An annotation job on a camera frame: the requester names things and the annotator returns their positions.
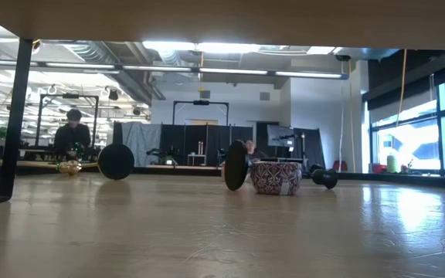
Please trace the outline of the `black platform side frame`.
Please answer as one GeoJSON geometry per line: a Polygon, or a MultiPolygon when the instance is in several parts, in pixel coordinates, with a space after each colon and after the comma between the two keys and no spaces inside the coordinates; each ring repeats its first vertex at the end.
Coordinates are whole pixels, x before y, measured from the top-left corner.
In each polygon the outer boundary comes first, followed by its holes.
{"type": "Polygon", "coordinates": [[[20,39],[0,176],[0,203],[12,198],[32,55],[32,39],[20,39]]]}

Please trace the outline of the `grey cloth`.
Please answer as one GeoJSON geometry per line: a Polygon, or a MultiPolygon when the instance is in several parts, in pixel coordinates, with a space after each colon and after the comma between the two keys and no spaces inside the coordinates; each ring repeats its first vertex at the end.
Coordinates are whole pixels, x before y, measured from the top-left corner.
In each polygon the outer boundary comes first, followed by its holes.
{"type": "Polygon", "coordinates": [[[160,124],[142,124],[140,122],[126,122],[121,124],[123,144],[130,148],[134,155],[134,166],[143,168],[157,161],[154,155],[147,152],[158,149],[161,141],[160,124]]]}

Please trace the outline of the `long ceiling light rail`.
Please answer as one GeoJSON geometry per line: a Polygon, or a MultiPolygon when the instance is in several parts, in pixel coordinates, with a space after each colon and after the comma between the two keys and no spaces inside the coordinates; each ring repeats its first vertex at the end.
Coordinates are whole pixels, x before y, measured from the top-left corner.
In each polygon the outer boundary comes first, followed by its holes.
{"type": "Polygon", "coordinates": [[[268,70],[268,69],[226,69],[200,66],[153,66],[153,65],[121,65],[121,64],[99,64],[99,63],[60,63],[60,62],[30,62],[31,67],[52,68],[68,70],[89,70],[99,72],[119,72],[120,70],[133,70],[159,73],[214,73],[233,74],[248,76],[277,76],[292,78],[326,79],[326,80],[347,80],[347,73],[326,73],[310,71],[288,71],[288,70],[268,70]]]}

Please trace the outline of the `purple-pink ball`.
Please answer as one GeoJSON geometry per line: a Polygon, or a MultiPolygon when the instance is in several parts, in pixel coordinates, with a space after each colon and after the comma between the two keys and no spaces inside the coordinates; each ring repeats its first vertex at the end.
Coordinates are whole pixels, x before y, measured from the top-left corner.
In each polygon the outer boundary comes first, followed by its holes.
{"type": "Polygon", "coordinates": [[[253,165],[250,177],[259,194],[295,195],[301,186],[301,164],[259,161],[253,165]]]}

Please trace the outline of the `black curtain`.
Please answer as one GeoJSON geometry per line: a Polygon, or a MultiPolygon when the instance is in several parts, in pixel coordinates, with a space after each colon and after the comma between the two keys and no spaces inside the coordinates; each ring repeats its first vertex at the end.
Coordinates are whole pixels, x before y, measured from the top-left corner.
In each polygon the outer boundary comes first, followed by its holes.
{"type": "Polygon", "coordinates": [[[203,141],[206,166],[215,167],[222,163],[221,153],[226,152],[231,143],[252,138],[252,127],[162,124],[160,148],[162,151],[170,151],[178,164],[190,166],[187,155],[196,151],[198,142],[203,141]]]}

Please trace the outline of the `dark monitor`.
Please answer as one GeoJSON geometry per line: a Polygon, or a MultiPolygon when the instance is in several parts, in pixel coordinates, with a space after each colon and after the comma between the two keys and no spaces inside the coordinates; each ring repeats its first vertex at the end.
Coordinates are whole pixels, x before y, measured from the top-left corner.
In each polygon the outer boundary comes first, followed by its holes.
{"type": "Polygon", "coordinates": [[[293,147],[295,133],[291,127],[267,126],[267,144],[271,147],[293,147]]]}

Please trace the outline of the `ceiling ventilation duct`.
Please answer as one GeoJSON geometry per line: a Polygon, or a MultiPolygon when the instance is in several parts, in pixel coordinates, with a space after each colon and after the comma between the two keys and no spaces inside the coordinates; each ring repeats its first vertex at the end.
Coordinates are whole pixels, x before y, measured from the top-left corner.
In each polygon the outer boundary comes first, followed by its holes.
{"type": "MultiPolygon", "coordinates": [[[[77,41],[65,47],[79,56],[85,63],[122,64],[116,54],[105,42],[77,41]]],[[[133,100],[151,106],[152,100],[165,100],[154,83],[149,80],[150,73],[119,70],[119,73],[107,74],[133,100]]]]}

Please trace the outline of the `black gantry frame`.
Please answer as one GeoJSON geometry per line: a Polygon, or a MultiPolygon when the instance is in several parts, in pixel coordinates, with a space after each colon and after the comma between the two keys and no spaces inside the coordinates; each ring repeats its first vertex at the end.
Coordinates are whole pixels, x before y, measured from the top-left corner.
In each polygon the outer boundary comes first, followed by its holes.
{"type": "Polygon", "coordinates": [[[93,105],[94,108],[94,114],[93,114],[93,130],[92,130],[92,136],[91,136],[91,146],[93,147],[95,145],[95,137],[97,132],[97,118],[98,118],[98,112],[99,112],[99,97],[98,96],[87,96],[87,95],[80,95],[77,93],[61,93],[61,94],[41,94],[39,96],[39,112],[38,112],[38,118],[37,118],[37,127],[36,127],[36,145],[39,144],[40,139],[40,131],[41,131],[41,122],[42,122],[42,110],[44,108],[44,99],[49,98],[50,101],[55,100],[57,97],[61,97],[63,99],[80,99],[80,98],[87,98],[87,99],[94,99],[95,104],[93,105]]]}
{"type": "Polygon", "coordinates": [[[192,104],[195,106],[209,106],[209,105],[224,105],[226,107],[226,126],[229,126],[229,103],[228,102],[215,102],[215,101],[209,101],[209,100],[174,100],[172,104],[172,124],[175,124],[175,118],[176,118],[176,106],[179,103],[183,104],[192,104]]]}

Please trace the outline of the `person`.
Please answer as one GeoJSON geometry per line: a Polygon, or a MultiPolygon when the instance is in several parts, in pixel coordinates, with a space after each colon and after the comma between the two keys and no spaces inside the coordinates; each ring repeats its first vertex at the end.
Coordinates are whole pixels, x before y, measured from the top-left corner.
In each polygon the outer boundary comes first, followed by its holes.
{"type": "Polygon", "coordinates": [[[262,151],[256,149],[256,145],[252,140],[248,140],[245,143],[247,155],[252,162],[260,161],[262,158],[267,158],[267,155],[262,151]]]}
{"type": "Polygon", "coordinates": [[[70,109],[66,118],[67,123],[59,127],[55,135],[56,154],[66,160],[77,160],[90,146],[90,129],[80,123],[82,114],[78,109],[70,109]]]}

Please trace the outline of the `black partition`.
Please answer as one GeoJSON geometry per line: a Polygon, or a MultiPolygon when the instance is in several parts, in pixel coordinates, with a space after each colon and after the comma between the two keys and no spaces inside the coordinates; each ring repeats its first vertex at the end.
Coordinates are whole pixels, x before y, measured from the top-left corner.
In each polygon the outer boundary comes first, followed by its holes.
{"type": "Polygon", "coordinates": [[[284,127],[284,130],[293,131],[294,137],[288,138],[293,143],[290,145],[274,146],[277,140],[269,137],[268,130],[280,127],[277,122],[258,122],[256,131],[256,149],[262,151],[269,158],[306,158],[306,167],[313,164],[325,166],[324,153],[321,143],[321,135],[318,129],[302,129],[296,127],[284,127]]]}

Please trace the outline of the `large window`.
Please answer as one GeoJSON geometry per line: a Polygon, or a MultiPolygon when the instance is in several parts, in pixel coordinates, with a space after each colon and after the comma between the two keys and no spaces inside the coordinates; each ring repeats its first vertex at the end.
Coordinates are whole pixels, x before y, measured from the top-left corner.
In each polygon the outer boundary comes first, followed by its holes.
{"type": "Polygon", "coordinates": [[[371,162],[397,157],[399,172],[445,174],[445,82],[431,76],[421,93],[397,93],[386,104],[368,103],[371,162]]]}

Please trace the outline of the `white side table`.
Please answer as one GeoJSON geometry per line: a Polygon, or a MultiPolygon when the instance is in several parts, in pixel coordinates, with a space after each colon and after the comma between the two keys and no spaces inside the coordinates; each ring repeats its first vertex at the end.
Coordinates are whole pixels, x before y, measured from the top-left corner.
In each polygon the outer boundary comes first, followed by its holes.
{"type": "Polygon", "coordinates": [[[199,141],[196,151],[191,151],[187,155],[188,165],[190,166],[206,166],[207,156],[205,153],[205,145],[203,141],[199,141]]]}

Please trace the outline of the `bright ceiling light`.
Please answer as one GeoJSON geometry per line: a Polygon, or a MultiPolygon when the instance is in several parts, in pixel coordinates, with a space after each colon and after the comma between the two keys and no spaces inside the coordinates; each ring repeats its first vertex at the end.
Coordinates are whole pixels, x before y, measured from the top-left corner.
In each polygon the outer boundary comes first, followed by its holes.
{"type": "Polygon", "coordinates": [[[334,46],[309,46],[302,50],[291,50],[290,46],[271,46],[245,43],[223,43],[223,42],[169,42],[169,41],[143,41],[143,47],[156,51],[199,51],[203,53],[218,54],[246,54],[259,53],[275,56],[307,56],[307,55],[329,55],[338,54],[342,47],[334,46]]]}

